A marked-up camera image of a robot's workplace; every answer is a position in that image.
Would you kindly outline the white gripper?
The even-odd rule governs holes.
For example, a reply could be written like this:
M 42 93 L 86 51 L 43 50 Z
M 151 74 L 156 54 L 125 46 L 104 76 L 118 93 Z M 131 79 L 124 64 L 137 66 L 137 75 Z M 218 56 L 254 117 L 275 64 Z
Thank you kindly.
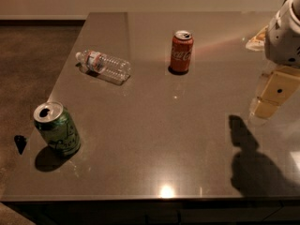
M 300 20 L 293 2 L 285 0 L 268 24 L 265 56 L 285 66 L 275 66 L 261 75 L 249 108 L 252 119 L 268 120 L 300 87 Z

